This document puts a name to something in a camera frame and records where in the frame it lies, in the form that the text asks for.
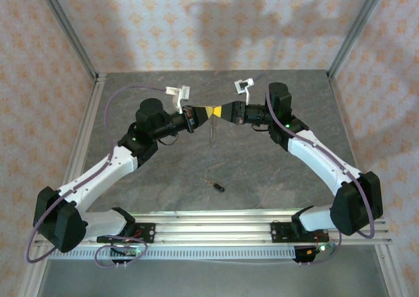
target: gray floor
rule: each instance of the gray floor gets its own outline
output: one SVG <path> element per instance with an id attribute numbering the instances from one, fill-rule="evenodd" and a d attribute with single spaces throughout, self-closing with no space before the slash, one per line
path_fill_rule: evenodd
<path id="1" fill-rule="evenodd" d="M 106 101 L 119 88 L 133 84 L 191 87 L 191 105 L 222 105 L 238 96 L 234 81 L 255 78 L 261 71 L 182 71 L 109 74 L 103 89 L 90 138 L 86 167 L 108 152 L 103 128 Z M 354 164 L 337 104 L 325 71 L 268 71 L 251 88 L 250 103 L 264 103 L 267 82 L 284 82 L 293 96 L 293 113 L 343 160 Z M 142 100 L 157 97 L 172 113 L 170 96 L 144 90 L 128 90 L 117 96 L 109 113 L 113 138 L 120 139 L 135 120 Z M 251 126 L 235 126 L 217 119 L 210 147 L 210 122 L 194 134 L 182 132 L 172 147 L 158 152 L 140 169 L 104 193 L 91 211 L 119 206 L 131 213 L 177 210 L 296 208 L 331 203 L 325 184 L 301 161 L 275 145 L 267 133 Z M 201 180 L 205 177 L 225 187 L 221 194 Z"/>
<path id="2" fill-rule="evenodd" d="M 89 260 L 50 260 L 38 296 L 388 296 L 374 246 L 343 246 L 310 267 L 244 263 L 144 260 L 103 270 Z"/>

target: small tool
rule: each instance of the small tool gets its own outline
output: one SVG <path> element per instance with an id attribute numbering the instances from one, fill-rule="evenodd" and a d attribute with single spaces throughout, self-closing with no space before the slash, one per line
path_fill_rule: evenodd
<path id="1" fill-rule="evenodd" d="M 205 178 L 201 178 L 203 181 L 205 181 L 206 183 L 208 183 L 210 186 L 214 187 L 215 189 L 217 189 L 220 192 L 224 192 L 225 188 L 223 186 L 221 186 L 220 184 L 216 183 L 215 181 L 209 181 L 208 179 Z"/>
<path id="2" fill-rule="evenodd" d="M 210 127 L 210 131 L 209 131 L 209 147 L 211 148 L 213 146 L 214 140 L 215 140 L 215 136 L 217 134 L 217 117 L 214 115 L 211 115 L 210 118 L 210 122 L 211 122 L 211 127 Z"/>

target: orange floral pattern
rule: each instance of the orange floral pattern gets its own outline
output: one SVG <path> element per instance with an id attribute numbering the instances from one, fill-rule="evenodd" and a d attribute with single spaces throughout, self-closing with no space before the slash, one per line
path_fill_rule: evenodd
<path id="1" fill-rule="evenodd" d="M 364 1 L 60 3 L 94 67 L 101 72 L 125 72 L 327 69 Z"/>
<path id="2" fill-rule="evenodd" d="M 58 187 L 92 83 L 45 0 L 0 0 L 0 287 L 17 296 L 37 193 Z"/>
<path id="3" fill-rule="evenodd" d="M 335 84 L 358 165 L 380 177 L 411 296 L 419 296 L 418 5 L 381 0 Z"/>

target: screwdriver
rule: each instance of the screwdriver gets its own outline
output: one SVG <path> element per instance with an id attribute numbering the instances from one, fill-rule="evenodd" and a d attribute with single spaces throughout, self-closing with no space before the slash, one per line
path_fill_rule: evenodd
<path id="1" fill-rule="evenodd" d="M 203 181 L 205 181 L 206 183 L 208 183 L 210 186 L 214 187 L 215 189 L 217 189 L 220 192 L 224 192 L 225 188 L 223 186 L 221 186 L 220 184 L 216 183 L 215 181 L 209 181 L 205 178 L 201 178 Z"/>

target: yellow object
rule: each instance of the yellow object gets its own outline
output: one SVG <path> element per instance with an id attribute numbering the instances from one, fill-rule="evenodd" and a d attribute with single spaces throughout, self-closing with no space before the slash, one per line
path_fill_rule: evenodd
<path id="1" fill-rule="evenodd" d="M 221 106 L 214 107 L 212 112 L 216 117 L 221 118 Z"/>
<path id="2" fill-rule="evenodd" d="M 205 109 L 207 110 L 208 118 L 212 116 L 213 113 L 213 107 L 212 106 L 205 106 Z"/>
<path id="3" fill-rule="evenodd" d="M 212 110 L 213 110 L 212 106 L 196 106 L 196 107 L 205 107 L 205 110 L 207 111 L 208 118 L 212 116 Z"/>

